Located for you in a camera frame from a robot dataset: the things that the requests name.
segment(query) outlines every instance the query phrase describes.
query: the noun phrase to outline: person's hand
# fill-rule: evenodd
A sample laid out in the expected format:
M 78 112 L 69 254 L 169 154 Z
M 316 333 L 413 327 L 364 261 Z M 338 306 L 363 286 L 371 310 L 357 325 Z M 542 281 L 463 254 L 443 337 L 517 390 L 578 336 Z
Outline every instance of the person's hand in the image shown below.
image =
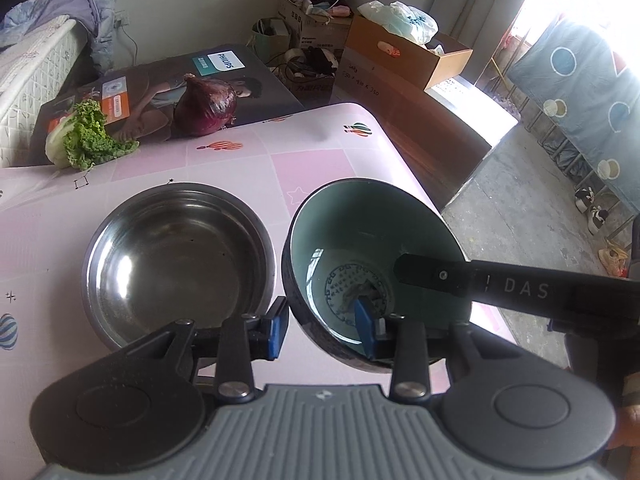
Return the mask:
M 609 449 L 618 446 L 640 447 L 640 406 L 618 410 L 616 431 L 609 441 Z
M 625 380 L 625 395 L 633 394 L 640 383 L 640 374 Z M 618 410 L 616 430 L 609 441 L 609 449 L 618 446 L 632 448 L 625 480 L 640 480 L 640 405 L 625 406 Z
M 121 129 L 111 134 L 118 142 L 127 142 L 129 140 L 135 140 L 143 135 L 143 123 L 140 118 L 128 117 Z

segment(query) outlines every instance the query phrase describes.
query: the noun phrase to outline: pink tablecloth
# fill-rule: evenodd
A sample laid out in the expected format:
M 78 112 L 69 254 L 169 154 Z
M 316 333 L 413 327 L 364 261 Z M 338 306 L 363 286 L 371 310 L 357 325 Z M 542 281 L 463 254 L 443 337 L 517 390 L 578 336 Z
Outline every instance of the pink tablecloth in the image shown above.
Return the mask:
M 53 167 L 0 170 L 0 316 L 9 314 L 17 328 L 15 345 L 0 348 L 0 478 L 27 480 L 43 465 L 28 425 L 35 396 L 107 353 L 82 310 L 79 277 L 89 240 L 110 211 L 152 186 L 217 186 L 258 214 L 279 255 L 291 216 L 305 197 L 352 176 L 394 184 L 435 210 L 372 115 L 354 104 L 142 146 L 86 173 Z M 275 294 L 283 294 L 279 281 Z M 513 340 L 494 307 L 475 305 L 472 321 Z M 386 388 L 389 381 L 389 375 L 359 372 L 324 354 L 293 319 L 280 358 L 257 362 L 254 371 L 257 386 L 381 383 Z M 442 362 L 431 375 L 435 391 L 447 388 Z

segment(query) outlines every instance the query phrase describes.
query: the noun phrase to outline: bowl rim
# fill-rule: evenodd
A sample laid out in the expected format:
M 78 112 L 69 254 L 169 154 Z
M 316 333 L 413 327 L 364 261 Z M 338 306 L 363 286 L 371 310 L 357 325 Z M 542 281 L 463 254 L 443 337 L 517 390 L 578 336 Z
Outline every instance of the bowl rim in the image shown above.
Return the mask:
M 365 182 L 368 184 L 381 185 L 383 187 L 391 188 L 398 192 L 401 192 L 407 195 L 408 197 L 410 197 L 412 200 L 419 202 L 425 208 L 427 208 L 429 213 L 433 214 L 444 225 L 444 227 L 446 227 L 447 231 L 449 232 L 449 235 L 455 241 L 456 247 L 460 252 L 460 259 L 462 261 L 467 261 L 468 258 L 466 257 L 465 252 L 462 250 L 462 247 L 460 246 L 458 239 L 453 234 L 453 232 L 451 231 L 447 223 L 442 219 L 442 217 L 438 213 L 432 210 L 431 207 L 429 207 L 429 205 L 424 203 L 417 196 L 409 193 L 408 191 L 402 189 L 401 187 L 395 186 L 394 184 L 390 184 L 389 182 L 386 182 L 384 180 L 377 180 L 375 178 L 366 178 L 366 177 L 339 178 L 337 180 L 333 180 L 331 182 L 328 182 L 318 187 L 316 190 L 311 192 L 309 196 L 307 196 L 303 200 L 300 206 L 298 206 L 298 209 L 293 215 L 293 218 L 291 219 L 291 223 L 289 225 L 289 231 L 287 233 L 287 238 L 284 244 L 284 248 L 282 251 L 282 258 L 280 262 L 282 285 L 283 285 L 283 288 L 285 289 L 285 294 L 287 296 L 287 299 L 291 298 L 294 300 L 294 301 L 291 301 L 291 300 L 289 301 L 289 307 L 293 313 L 293 316 L 296 318 L 297 322 L 300 323 L 300 326 L 302 327 L 306 336 L 308 336 L 308 338 L 311 339 L 311 341 L 315 343 L 316 346 L 318 346 L 320 349 L 322 349 L 324 352 L 331 355 L 333 358 L 337 359 L 338 361 L 350 367 L 356 368 L 358 370 L 364 370 L 366 372 L 390 373 L 392 369 L 391 364 L 370 361 L 364 355 L 360 354 L 359 352 L 356 352 L 355 350 L 351 349 L 347 345 L 340 343 L 337 338 L 331 335 L 331 333 L 327 330 L 326 324 L 324 323 L 324 321 L 318 319 L 318 317 L 316 317 L 316 315 L 313 313 L 311 308 L 306 303 L 306 300 L 304 299 L 302 292 L 300 291 L 300 288 L 296 281 L 295 272 L 293 269 L 293 259 L 291 256 L 292 234 L 304 206 L 306 205 L 307 202 L 309 202 L 313 197 L 318 195 L 325 188 L 334 186 L 337 184 L 345 183 L 345 182 Z
M 98 338 L 100 338 L 100 340 L 111 350 L 119 350 L 121 348 L 124 348 L 129 343 L 124 341 L 123 338 L 117 340 L 113 337 L 112 333 L 108 332 L 108 330 L 105 330 L 105 327 L 101 322 L 101 320 L 104 320 L 104 317 L 98 314 L 97 305 L 95 305 L 95 307 L 92 306 L 92 294 L 90 290 L 90 269 L 92 262 L 94 261 L 95 251 L 97 250 L 100 240 L 102 236 L 104 236 L 105 231 L 107 230 L 109 225 L 124 212 L 126 212 L 130 207 L 151 196 L 155 196 L 165 192 L 181 191 L 203 193 L 221 198 L 222 200 L 227 202 L 233 209 L 236 209 L 236 211 L 244 215 L 245 218 L 249 221 L 249 224 L 251 224 L 255 228 L 258 239 L 262 244 L 262 250 L 264 251 L 267 269 L 265 274 L 266 282 L 264 284 L 264 290 L 254 314 L 265 313 L 271 303 L 271 298 L 275 290 L 277 274 L 276 254 L 273 250 L 273 244 L 271 243 L 271 237 L 269 235 L 269 232 L 267 231 L 267 228 L 253 209 L 251 209 L 243 200 L 241 200 L 237 196 L 229 193 L 228 191 L 220 189 L 219 187 L 209 186 L 208 184 L 200 184 L 197 182 L 175 182 L 150 187 L 127 198 L 120 205 L 116 206 L 104 218 L 104 220 L 94 231 L 91 241 L 89 241 L 87 249 L 84 253 L 84 259 L 82 260 L 81 296 L 84 314 L 89 320 L 89 324 L 94 329 L 94 332 L 97 334 Z

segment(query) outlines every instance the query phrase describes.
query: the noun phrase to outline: shoe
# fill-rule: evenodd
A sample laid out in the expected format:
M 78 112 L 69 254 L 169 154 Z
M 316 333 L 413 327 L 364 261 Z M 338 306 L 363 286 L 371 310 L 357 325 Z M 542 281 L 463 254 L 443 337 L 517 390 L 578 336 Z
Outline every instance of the shoe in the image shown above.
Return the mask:
M 592 235 L 598 234 L 600 228 L 604 225 L 605 220 L 609 216 L 609 211 L 600 206 L 592 206 L 589 212 L 588 227 Z
M 593 205 L 595 195 L 591 187 L 583 187 L 575 192 L 575 206 L 581 213 L 586 213 L 587 209 Z

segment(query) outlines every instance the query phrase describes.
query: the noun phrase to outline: red onion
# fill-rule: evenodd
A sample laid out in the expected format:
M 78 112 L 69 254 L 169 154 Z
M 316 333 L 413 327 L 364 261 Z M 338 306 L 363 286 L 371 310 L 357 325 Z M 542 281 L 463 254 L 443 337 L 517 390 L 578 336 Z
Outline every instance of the red onion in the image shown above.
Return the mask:
M 236 111 L 233 87 L 220 79 L 198 79 L 185 74 L 187 89 L 175 105 L 174 125 L 182 133 L 201 137 L 230 123 Z

